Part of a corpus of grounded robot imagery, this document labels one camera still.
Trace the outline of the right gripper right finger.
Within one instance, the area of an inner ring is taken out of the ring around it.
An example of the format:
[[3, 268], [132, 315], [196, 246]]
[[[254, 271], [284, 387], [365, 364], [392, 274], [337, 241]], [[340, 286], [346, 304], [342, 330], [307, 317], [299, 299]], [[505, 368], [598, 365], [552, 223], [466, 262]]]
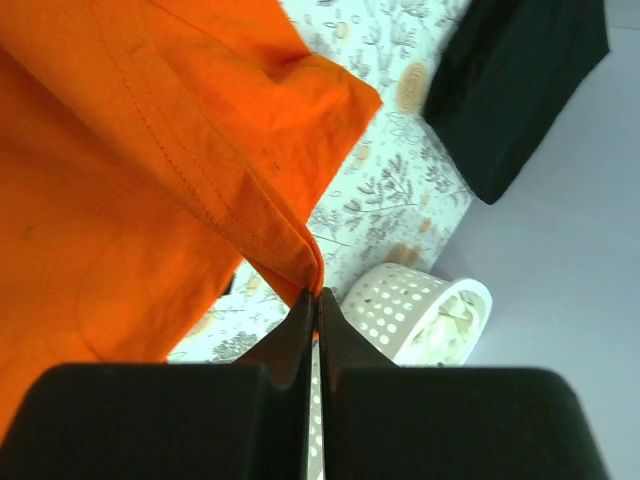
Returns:
[[400, 367], [317, 303], [330, 479], [605, 479], [578, 396], [537, 368]]

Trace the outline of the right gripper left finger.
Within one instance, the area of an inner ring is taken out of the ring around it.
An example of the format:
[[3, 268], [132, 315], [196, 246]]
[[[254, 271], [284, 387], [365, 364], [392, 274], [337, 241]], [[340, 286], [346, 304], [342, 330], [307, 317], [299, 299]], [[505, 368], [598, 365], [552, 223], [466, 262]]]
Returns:
[[67, 363], [29, 388], [5, 479], [302, 479], [315, 301], [227, 364]]

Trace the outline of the orange t shirt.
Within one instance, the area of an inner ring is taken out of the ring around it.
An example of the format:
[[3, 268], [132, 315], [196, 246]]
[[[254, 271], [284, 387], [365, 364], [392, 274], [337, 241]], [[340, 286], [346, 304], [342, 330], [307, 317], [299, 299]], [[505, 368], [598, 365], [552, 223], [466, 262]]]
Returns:
[[310, 213], [380, 108], [275, 1], [1, 5], [1, 424], [67, 362], [161, 362], [249, 262], [319, 292]]

